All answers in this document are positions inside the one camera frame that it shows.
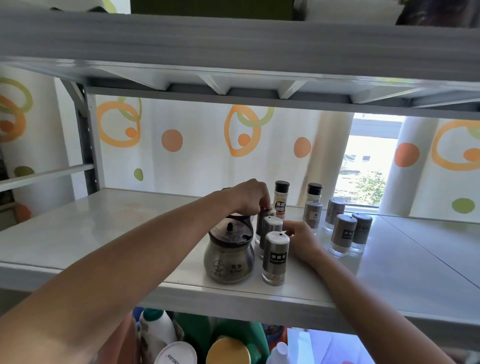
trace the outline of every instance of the white bottle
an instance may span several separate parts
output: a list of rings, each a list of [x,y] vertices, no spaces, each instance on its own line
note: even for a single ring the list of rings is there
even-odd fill
[[[146,308],[140,315],[142,364],[154,364],[167,345],[177,341],[173,322],[163,310]]]
[[[290,364],[287,344],[279,342],[270,353],[266,364]]]

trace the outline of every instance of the white shelf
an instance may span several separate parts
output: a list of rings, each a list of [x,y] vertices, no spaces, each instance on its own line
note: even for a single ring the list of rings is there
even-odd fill
[[[480,29],[2,10],[0,34],[92,93],[480,118]]]
[[[194,197],[105,189],[2,231],[0,288],[33,291],[96,248],[154,216],[193,200]],[[287,209],[287,218],[301,216],[301,208]],[[460,265],[452,269],[409,238],[410,232],[404,228],[408,226],[394,227],[376,216],[363,256],[349,256],[341,261],[437,343],[480,349],[480,289],[464,277],[467,274],[462,273]],[[445,238],[444,249],[449,242],[451,249],[458,249],[458,245],[449,241],[452,236]],[[319,234],[321,244],[328,239],[326,233]],[[283,286],[271,287],[262,282],[259,259],[246,281],[221,285],[209,279],[204,271],[207,242],[208,237],[202,239],[142,304],[351,332],[316,274],[294,257],[288,258]],[[468,264],[468,259],[466,256],[463,261]],[[476,267],[476,273],[473,270],[467,273],[478,276]]]

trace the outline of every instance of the spice shaker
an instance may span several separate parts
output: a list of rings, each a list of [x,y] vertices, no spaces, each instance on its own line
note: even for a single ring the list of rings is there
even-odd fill
[[[346,256],[352,245],[357,220],[348,215],[337,215],[329,250],[336,256]]]
[[[262,208],[257,215],[257,230],[255,231],[255,244],[260,244],[260,236],[262,235],[262,224],[265,216],[275,216],[273,208],[266,210]]]
[[[285,207],[287,206],[288,188],[290,183],[287,181],[276,181],[275,192],[273,199],[273,206],[276,211],[276,215],[279,218],[285,218]]]
[[[370,215],[362,214],[360,212],[355,212],[352,214],[352,217],[357,221],[357,227],[353,233],[350,250],[353,253],[363,253],[373,219]]]
[[[271,286],[285,282],[287,254],[290,238],[281,231],[271,231],[266,236],[265,255],[262,264],[262,279]]]
[[[260,259],[264,257],[264,249],[266,243],[266,235],[271,231],[282,231],[283,220],[275,216],[265,216],[262,221],[262,234],[260,235],[260,244],[258,247],[258,256]]]
[[[307,201],[320,202],[323,188],[319,183],[309,183],[307,188]]]
[[[314,201],[307,201],[303,210],[303,221],[307,223],[312,229],[312,232],[317,235],[318,225],[320,225],[320,215],[322,213],[322,204]]]
[[[332,198],[328,201],[327,216],[325,217],[324,230],[326,232],[333,232],[335,225],[335,218],[337,215],[345,212],[345,202]]]

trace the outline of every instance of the window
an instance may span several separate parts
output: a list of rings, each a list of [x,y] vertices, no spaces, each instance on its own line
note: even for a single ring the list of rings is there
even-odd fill
[[[335,197],[349,205],[379,206],[404,119],[396,115],[355,114]]]

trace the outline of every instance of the glass base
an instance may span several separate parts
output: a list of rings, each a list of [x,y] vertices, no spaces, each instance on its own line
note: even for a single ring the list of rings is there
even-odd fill
[[[339,246],[339,245],[336,245],[336,244],[333,244],[332,242],[330,242],[330,246],[328,247],[328,250],[330,250],[330,252],[333,255],[346,256],[350,252],[350,247],[345,248],[343,246]]]
[[[361,254],[363,253],[364,250],[365,250],[365,244],[352,243],[352,246],[350,247],[350,251],[356,254]]]
[[[333,225],[326,222],[324,225],[324,230],[331,234],[333,232]]]
[[[285,274],[272,274],[262,269],[262,279],[270,286],[281,286],[285,282]]]

